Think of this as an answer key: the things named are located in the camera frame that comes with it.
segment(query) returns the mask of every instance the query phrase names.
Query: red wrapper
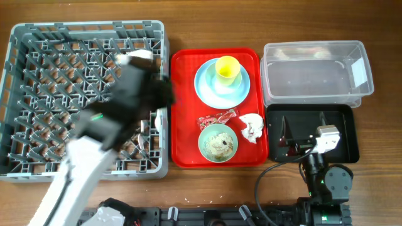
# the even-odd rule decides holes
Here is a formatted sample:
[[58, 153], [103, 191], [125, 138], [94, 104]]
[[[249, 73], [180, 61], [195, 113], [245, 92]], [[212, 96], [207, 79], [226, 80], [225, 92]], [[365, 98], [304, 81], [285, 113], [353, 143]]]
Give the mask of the red wrapper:
[[226, 124], [226, 122], [233, 117], [239, 116], [239, 112], [237, 111], [236, 108], [230, 109], [225, 112], [221, 112], [212, 116], [204, 116], [204, 117], [199, 117], [197, 119], [197, 124], [200, 127], [201, 131], [205, 129], [207, 126], [216, 124], [216, 123], [221, 123], [221, 124]]

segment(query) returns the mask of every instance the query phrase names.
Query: food in bowl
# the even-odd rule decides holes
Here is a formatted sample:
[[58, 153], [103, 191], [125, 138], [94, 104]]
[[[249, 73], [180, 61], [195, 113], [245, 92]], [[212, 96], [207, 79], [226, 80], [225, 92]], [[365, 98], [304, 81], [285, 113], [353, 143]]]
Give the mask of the food in bowl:
[[208, 137], [204, 150], [216, 160], [222, 160], [233, 152], [233, 138], [226, 132]]

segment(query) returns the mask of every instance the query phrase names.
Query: table surface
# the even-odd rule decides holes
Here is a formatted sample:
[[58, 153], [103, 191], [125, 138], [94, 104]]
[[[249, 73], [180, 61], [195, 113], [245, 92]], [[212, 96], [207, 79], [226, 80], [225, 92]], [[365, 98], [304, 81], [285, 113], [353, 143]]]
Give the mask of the table surface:
[[[248, 46], [259, 57], [267, 43], [360, 40], [371, 64], [375, 91], [354, 109], [360, 160], [349, 205], [354, 225], [402, 225], [402, 1], [146, 1], [75, 3], [50, 0], [0, 4], [0, 60], [16, 23], [158, 19], [165, 24], [170, 54], [185, 48]], [[170, 162], [153, 181], [101, 181], [89, 199], [95, 207], [113, 197], [142, 207], [236, 207], [252, 205], [255, 168], [184, 170]], [[27, 224], [49, 183], [0, 182], [0, 225]], [[297, 165], [268, 173], [262, 203], [291, 204], [308, 196]]]

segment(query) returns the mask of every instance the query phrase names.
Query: cup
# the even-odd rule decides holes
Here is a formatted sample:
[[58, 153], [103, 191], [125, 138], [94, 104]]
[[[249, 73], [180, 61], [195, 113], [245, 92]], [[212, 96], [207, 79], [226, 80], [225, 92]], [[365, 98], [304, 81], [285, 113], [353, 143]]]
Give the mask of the cup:
[[233, 56], [222, 56], [215, 63], [215, 70], [218, 82], [229, 86], [240, 75], [240, 63]]

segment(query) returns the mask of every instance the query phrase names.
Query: dish rack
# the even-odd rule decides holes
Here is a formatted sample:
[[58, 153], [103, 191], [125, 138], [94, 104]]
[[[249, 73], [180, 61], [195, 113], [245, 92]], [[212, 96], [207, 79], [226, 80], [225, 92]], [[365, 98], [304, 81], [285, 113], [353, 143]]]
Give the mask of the dish rack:
[[[51, 181], [75, 135], [80, 109], [107, 101], [119, 79], [116, 55], [151, 50], [168, 76], [169, 41], [160, 21], [25, 23], [11, 30], [0, 84], [0, 180]], [[167, 111], [143, 121], [146, 154], [138, 134], [127, 141], [103, 180], [162, 178], [168, 171]]]

